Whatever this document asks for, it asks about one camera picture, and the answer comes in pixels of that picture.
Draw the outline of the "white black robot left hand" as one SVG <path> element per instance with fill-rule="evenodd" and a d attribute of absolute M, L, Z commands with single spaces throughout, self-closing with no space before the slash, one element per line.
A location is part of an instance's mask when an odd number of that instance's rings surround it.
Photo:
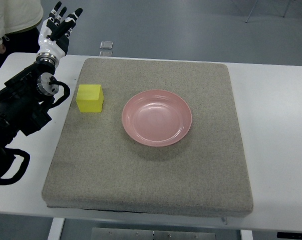
<path fill-rule="evenodd" d="M 58 60 L 67 54 L 70 34 L 83 9 L 78 8 L 64 17 L 66 11 L 67 8 L 62 7 L 62 3 L 59 1 L 43 22 L 38 39 L 40 46 L 38 54 L 50 54 Z"/>

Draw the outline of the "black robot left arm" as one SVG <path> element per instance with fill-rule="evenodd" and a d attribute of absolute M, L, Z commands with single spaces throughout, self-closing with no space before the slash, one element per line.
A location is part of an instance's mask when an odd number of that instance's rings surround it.
<path fill-rule="evenodd" d="M 0 186 L 18 182 L 30 162 L 26 151 L 7 147 L 17 133 L 28 136 L 39 131 L 51 121 L 48 111 L 70 96 L 68 85 L 54 76 L 58 64 L 53 54 L 39 53 L 0 90 Z"/>

